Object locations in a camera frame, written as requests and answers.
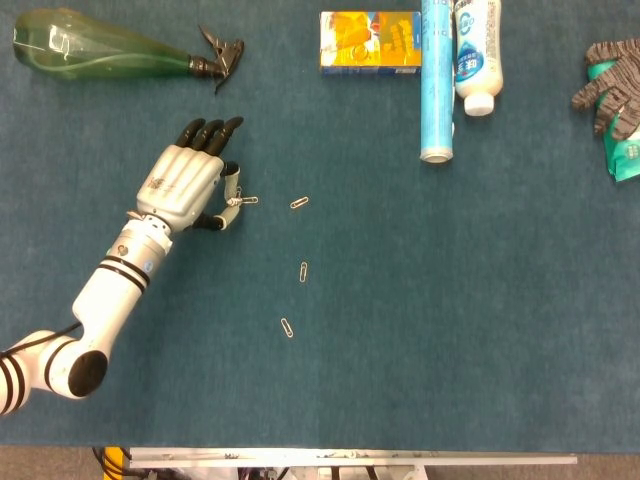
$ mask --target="gray glove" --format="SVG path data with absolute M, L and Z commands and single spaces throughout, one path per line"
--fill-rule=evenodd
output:
M 594 132 L 604 133 L 619 113 L 614 140 L 629 138 L 640 125 L 640 39 L 594 43 L 585 55 L 587 65 L 616 60 L 571 99 L 576 110 L 592 107 L 606 93 L 596 112 Z

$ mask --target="white bottle cap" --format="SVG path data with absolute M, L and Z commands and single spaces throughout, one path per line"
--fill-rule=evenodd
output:
M 471 117 L 482 117 L 493 112 L 493 95 L 490 93 L 472 93 L 464 99 L 464 111 Z

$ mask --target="robotic hand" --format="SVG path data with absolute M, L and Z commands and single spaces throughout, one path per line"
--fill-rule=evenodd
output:
M 73 303 L 79 322 L 57 333 L 35 332 L 0 352 L 0 415 L 24 405 L 32 388 L 80 399 L 100 386 L 113 342 L 169 253 L 171 234 L 224 230 L 249 203 L 238 193 L 238 165 L 218 157 L 242 121 L 194 120 L 160 155 L 138 192 L 137 211 L 128 212 L 128 223 Z M 203 213 L 220 178 L 227 208 Z M 80 325 L 82 338 L 67 336 Z

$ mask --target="floor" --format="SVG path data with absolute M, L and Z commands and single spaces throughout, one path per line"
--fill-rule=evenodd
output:
M 582 455 L 578 465 L 437 467 L 429 480 L 640 480 L 640 456 Z M 2 480 L 99 480 L 87 448 L 0 447 Z

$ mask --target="black stripe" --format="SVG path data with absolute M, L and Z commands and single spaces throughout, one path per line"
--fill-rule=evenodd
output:
M 112 262 L 118 262 L 118 263 L 121 263 L 121 264 L 129 267 L 131 270 L 133 270 L 138 275 L 140 275 L 142 278 L 144 278 L 144 281 L 147 282 L 147 287 L 151 283 L 151 279 L 149 278 L 149 275 L 147 275 L 145 272 L 143 272 L 141 269 L 139 269 L 133 263 L 127 262 L 126 260 L 124 260 L 122 258 L 119 258 L 119 257 L 114 257 L 113 255 L 107 255 L 106 257 L 104 257 L 104 259 L 105 260 L 111 260 Z
M 0 359 L 0 368 L 4 372 L 4 378 L 7 380 L 7 401 L 5 402 L 4 409 L 0 412 L 0 415 L 4 415 L 9 410 L 9 405 L 11 405 L 11 400 L 13 400 L 13 379 L 11 378 L 11 374 L 4 364 L 4 359 Z
M 24 400 L 24 373 L 22 373 L 22 368 L 20 368 L 20 364 L 15 358 L 9 356 L 7 359 L 11 362 L 13 368 L 16 369 L 16 375 L 18 375 L 18 400 L 16 401 L 16 406 L 11 410 L 14 411 L 20 408 Z
M 56 358 L 56 355 L 66 345 L 69 345 L 70 343 L 76 342 L 76 341 L 77 340 L 67 340 L 63 344 L 59 345 L 58 348 L 56 348 L 56 351 L 51 354 L 51 356 L 49 357 L 49 360 L 47 360 L 47 365 L 44 367 L 44 381 L 47 384 L 47 387 L 49 387 L 49 390 L 51 390 L 52 392 L 55 392 L 55 390 L 53 388 L 51 388 L 51 382 L 49 382 L 49 372 L 51 371 L 51 364 L 53 364 L 53 359 Z
M 133 283 L 136 287 L 140 289 L 142 293 L 144 293 L 144 285 L 142 285 L 136 278 L 129 275 L 127 272 L 123 272 L 118 267 L 114 267 L 113 265 L 98 265 L 98 268 L 104 268 L 106 270 L 111 270 L 112 272 L 117 273 L 118 275 L 122 275 L 124 278 Z

